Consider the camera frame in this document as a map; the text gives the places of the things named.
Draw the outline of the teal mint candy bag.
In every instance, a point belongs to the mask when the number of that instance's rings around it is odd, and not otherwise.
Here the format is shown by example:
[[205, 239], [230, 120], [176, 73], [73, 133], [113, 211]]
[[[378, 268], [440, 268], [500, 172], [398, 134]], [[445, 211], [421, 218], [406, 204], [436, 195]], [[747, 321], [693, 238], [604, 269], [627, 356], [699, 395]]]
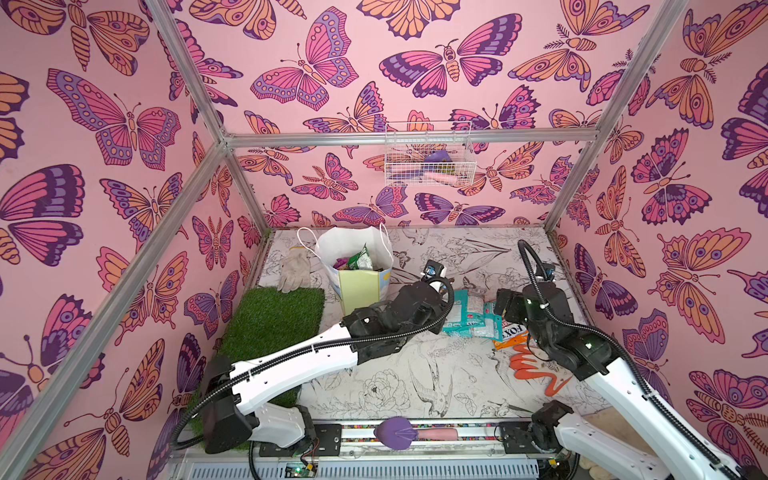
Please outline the teal mint candy bag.
[[485, 302], [484, 297], [469, 290], [456, 290], [454, 305], [442, 332], [463, 338], [485, 338], [501, 341], [502, 319], [494, 313], [495, 303]]

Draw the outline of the green rainbow snack bag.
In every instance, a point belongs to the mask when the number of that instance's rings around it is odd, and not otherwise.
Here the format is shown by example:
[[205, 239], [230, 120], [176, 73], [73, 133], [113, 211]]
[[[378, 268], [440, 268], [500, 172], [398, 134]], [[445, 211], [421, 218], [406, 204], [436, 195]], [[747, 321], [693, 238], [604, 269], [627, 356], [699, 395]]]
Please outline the green rainbow snack bag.
[[374, 269], [373, 258], [366, 246], [364, 246], [358, 253], [352, 255], [350, 258], [356, 262], [356, 270], [372, 271]]

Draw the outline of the purple grape gummy bag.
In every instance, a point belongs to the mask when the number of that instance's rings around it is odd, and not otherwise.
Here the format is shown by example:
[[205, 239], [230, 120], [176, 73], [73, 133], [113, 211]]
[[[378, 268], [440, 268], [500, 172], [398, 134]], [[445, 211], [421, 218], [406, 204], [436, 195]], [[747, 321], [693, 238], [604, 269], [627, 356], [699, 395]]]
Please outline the purple grape gummy bag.
[[344, 271], [344, 270], [356, 270], [357, 265], [356, 262], [353, 261], [351, 258], [339, 258], [334, 266], [334, 269]]

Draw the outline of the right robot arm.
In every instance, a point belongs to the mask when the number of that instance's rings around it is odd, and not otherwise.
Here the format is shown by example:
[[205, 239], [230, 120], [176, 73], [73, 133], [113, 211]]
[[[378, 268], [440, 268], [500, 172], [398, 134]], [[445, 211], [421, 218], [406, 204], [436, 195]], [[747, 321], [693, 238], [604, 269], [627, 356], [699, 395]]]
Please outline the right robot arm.
[[530, 280], [521, 292], [501, 289], [496, 311], [524, 326], [548, 360], [600, 394], [648, 444], [644, 452], [593, 426], [565, 405], [550, 402], [533, 416], [565, 449], [586, 457], [619, 479], [764, 479], [744, 441], [712, 404], [697, 410], [714, 417], [710, 431], [696, 431], [646, 381], [626, 349], [602, 330], [568, 319], [564, 292], [553, 270], [525, 240], [517, 244]]

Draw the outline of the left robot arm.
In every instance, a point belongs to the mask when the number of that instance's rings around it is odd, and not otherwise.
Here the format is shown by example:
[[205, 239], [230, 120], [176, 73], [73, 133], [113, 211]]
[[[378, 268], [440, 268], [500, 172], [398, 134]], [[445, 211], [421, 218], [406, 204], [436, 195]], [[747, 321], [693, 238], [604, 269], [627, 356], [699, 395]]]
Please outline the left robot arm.
[[231, 361], [221, 355], [205, 369], [196, 405], [171, 433], [174, 451], [202, 445], [208, 454], [246, 442], [301, 449], [316, 438], [304, 407], [272, 399], [317, 377], [399, 353], [416, 335], [441, 331], [454, 305], [454, 289], [442, 264], [426, 262], [418, 281], [390, 301], [360, 307], [320, 334], [260, 358]]

